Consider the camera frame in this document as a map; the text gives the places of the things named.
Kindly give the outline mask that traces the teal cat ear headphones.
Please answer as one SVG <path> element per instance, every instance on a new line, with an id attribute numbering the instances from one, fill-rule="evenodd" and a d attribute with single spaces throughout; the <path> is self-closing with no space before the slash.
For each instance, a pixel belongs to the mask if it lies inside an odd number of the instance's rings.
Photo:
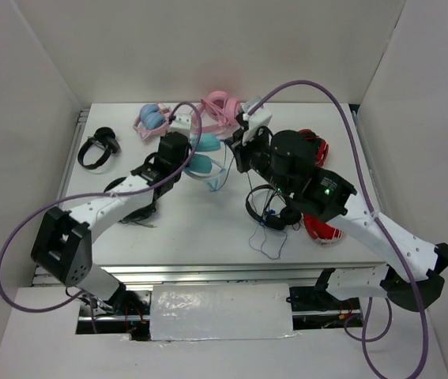
<path id="1" fill-rule="evenodd" d="M 224 151 L 224 160 L 219 161 L 208 153 Z M 228 160 L 224 141 L 214 133 L 203 133 L 192 159 L 184 173 L 193 180 L 204 182 L 210 192 L 219 191 L 228 178 L 232 160 Z"/>

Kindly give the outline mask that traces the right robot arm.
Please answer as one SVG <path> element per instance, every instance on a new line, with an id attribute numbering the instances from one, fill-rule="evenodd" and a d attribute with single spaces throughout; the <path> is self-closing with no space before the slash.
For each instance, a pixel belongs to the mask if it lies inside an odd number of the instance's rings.
<path id="1" fill-rule="evenodd" d="M 362 193 L 334 171 L 318 167 L 314 145 L 293 130 L 272 134 L 262 127 L 250 141 L 242 130 L 225 144 L 240 173 L 255 171 L 304 215 L 341 230 L 383 263 L 373 268 L 326 268 L 315 284 L 315 301 L 332 309 L 349 298 L 387 298 L 418 312 L 441 295 L 448 245 L 416 237 L 381 212 L 372 212 Z"/>

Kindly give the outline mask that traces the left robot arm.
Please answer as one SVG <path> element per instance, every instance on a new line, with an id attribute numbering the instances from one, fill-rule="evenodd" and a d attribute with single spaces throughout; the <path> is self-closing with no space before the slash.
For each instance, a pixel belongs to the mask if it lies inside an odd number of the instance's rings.
<path id="1" fill-rule="evenodd" d="M 181 178 L 190 140 L 179 132 L 161 137 L 153 160 L 132 170 L 113 189 L 69 210 L 47 210 L 31 258 L 66 287 L 76 287 L 97 299 L 105 313 L 125 309 L 133 295 L 126 285 L 92 259 L 93 243 L 130 213 L 146 208 L 170 191 Z"/>

